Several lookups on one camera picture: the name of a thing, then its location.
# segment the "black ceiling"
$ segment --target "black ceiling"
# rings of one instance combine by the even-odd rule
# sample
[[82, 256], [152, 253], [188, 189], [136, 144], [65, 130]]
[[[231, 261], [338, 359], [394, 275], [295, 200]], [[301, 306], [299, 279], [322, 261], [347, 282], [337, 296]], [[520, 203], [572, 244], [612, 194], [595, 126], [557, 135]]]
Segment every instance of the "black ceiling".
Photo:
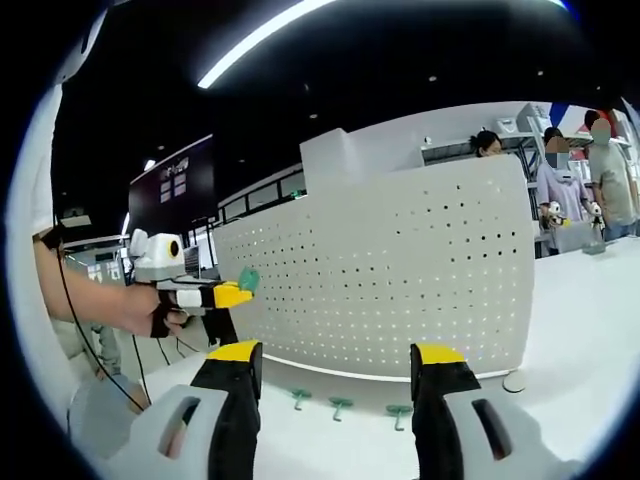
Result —
[[88, 211], [93, 227], [82, 235], [119, 233], [145, 161], [211, 132], [222, 199], [299, 162], [300, 142], [337, 127], [487, 101], [637, 101], [625, 71], [631, 30], [618, 19], [613, 36], [600, 28], [606, 12], [576, 3], [568, 14], [545, 0], [338, 0], [269, 38], [211, 89], [196, 86], [294, 3], [132, 0], [109, 13], [65, 85], [54, 140], [54, 197]]

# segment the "lavender shirt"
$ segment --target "lavender shirt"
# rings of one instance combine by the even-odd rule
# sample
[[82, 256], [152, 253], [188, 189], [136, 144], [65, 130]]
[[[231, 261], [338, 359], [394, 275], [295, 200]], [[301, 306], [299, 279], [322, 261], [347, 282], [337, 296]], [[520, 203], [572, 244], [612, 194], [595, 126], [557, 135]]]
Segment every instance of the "lavender shirt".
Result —
[[537, 181], [538, 204], [558, 202], [564, 215], [572, 222], [588, 220], [583, 217], [580, 201], [588, 200], [589, 194], [579, 177], [571, 175], [570, 179], [564, 179], [560, 172], [543, 161], [538, 167]]

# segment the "green gripped object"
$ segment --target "green gripped object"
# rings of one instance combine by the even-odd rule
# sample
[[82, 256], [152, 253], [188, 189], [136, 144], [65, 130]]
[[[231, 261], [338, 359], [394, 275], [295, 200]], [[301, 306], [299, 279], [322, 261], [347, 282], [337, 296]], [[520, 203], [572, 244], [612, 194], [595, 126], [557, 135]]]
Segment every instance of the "green gripped object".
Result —
[[296, 388], [294, 390], [291, 390], [291, 393], [293, 393], [293, 396], [296, 399], [296, 405], [295, 408], [296, 410], [302, 410], [302, 408], [300, 408], [300, 404], [302, 403], [302, 400], [304, 398], [311, 398], [311, 392], [309, 390], [305, 390], [304, 388]]
[[334, 422], [342, 421], [342, 419], [340, 418], [340, 410], [342, 410], [344, 407], [353, 406], [353, 400], [349, 400], [348, 398], [331, 397], [329, 398], [329, 401], [333, 404], [334, 407], [336, 407], [336, 413], [333, 414]]
[[238, 279], [238, 288], [240, 290], [248, 290], [255, 295], [259, 283], [260, 274], [255, 268], [244, 267], [242, 269], [242, 273]]
[[396, 417], [396, 425], [395, 425], [396, 432], [403, 432], [404, 428], [400, 426], [400, 418], [403, 415], [407, 415], [411, 413], [413, 409], [408, 405], [387, 405], [386, 408], [387, 408], [387, 412], [390, 415], [393, 415], [394, 417]]

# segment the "black cable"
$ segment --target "black cable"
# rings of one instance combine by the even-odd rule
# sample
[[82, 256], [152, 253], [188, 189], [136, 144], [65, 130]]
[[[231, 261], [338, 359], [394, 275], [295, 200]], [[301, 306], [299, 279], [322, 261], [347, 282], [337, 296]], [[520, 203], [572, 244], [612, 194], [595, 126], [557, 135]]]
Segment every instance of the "black cable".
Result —
[[147, 400], [149, 401], [149, 405], [151, 405], [151, 397], [149, 396], [149, 390], [147, 389], [147, 381], [144, 378], [144, 369], [142, 368], [142, 360], [140, 359], [140, 352], [138, 351], [138, 342], [136, 342], [136, 336], [135, 335], [131, 335], [131, 340], [133, 340], [133, 348], [135, 349], [136, 357], [138, 358], [138, 366], [140, 367], [140, 378], [142, 379], [142, 386], [144, 387], [144, 394], [147, 396]]
[[184, 342], [184, 341], [180, 340], [178, 337], [176, 337], [176, 340], [177, 340], [177, 343], [181, 343], [181, 344], [183, 344], [185, 347], [187, 347], [187, 348], [188, 348], [189, 350], [191, 350], [192, 352], [196, 352], [196, 353], [200, 352], [200, 350], [196, 350], [195, 348], [193, 348], [193, 347], [192, 347], [191, 345], [189, 345], [188, 343], [186, 343], [186, 342]]
[[160, 347], [160, 351], [162, 352], [162, 356], [164, 357], [164, 361], [167, 362], [167, 366], [171, 365], [171, 362], [167, 358], [167, 354], [164, 353], [164, 350], [162, 349], [162, 344], [160, 343], [160, 339], [156, 338], [156, 342], [158, 342], [158, 347]]
[[[55, 213], [53, 214], [53, 224], [54, 225], [58, 225]], [[76, 324], [76, 327], [78, 328], [78, 330], [80, 331], [80, 335], [82, 336], [82, 339], [84, 340], [84, 343], [86, 344], [89, 352], [91, 352], [91, 355], [93, 356], [94, 360], [96, 361], [96, 363], [98, 364], [100, 369], [104, 372], [104, 374], [107, 376], [107, 378], [109, 380], [111, 380], [111, 383], [113, 383], [118, 388], [118, 390], [120, 390], [124, 394], [124, 396], [127, 397], [142, 412], [144, 410], [144, 408], [142, 408], [142, 406], [138, 402], [136, 402], [135, 399], [131, 395], [129, 395], [127, 393], [127, 391], [124, 388], [122, 388], [118, 382], [116, 382], [114, 380], [114, 378], [107, 371], [107, 369], [104, 367], [104, 365], [102, 365], [102, 362], [100, 361], [100, 358], [98, 358], [98, 355], [96, 354], [96, 352], [93, 350], [93, 347], [89, 343], [89, 339], [87, 338], [87, 336], [84, 333], [84, 330], [80, 326], [80, 321], [78, 320], [78, 317], [76, 315], [76, 311], [73, 308], [73, 303], [71, 302], [71, 295], [69, 295], [69, 288], [67, 287], [67, 280], [64, 277], [64, 269], [62, 268], [62, 257], [60, 256], [60, 249], [59, 248], [56, 248], [56, 256], [58, 257], [58, 267], [60, 269], [60, 276], [62, 277], [62, 286], [64, 287], [64, 293], [67, 296], [67, 302], [69, 303], [69, 309], [71, 310], [71, 314], [73, 315], [73, 321]]]
[[178, 352], [178, 355], [180, 355], [182, 358], [187, 358], [184, 356], [184, 353], [180, 351], [180, 339], [178, 337], [176, 337], [176, 352]]

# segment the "white perforated panel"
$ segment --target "white perforated panel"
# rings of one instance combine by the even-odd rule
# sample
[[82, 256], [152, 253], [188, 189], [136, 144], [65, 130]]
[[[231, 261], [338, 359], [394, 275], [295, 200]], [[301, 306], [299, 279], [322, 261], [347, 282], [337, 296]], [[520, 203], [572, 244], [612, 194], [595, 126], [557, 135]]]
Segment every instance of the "white perforated panel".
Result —
[[533, 290], [529, 200], [514, 156], [469, 159], [309, 195], [215, 230], [223, 278], [258, 269], [242, 338], [301, 364], [409, 376], [412, 342], [512, 369]]

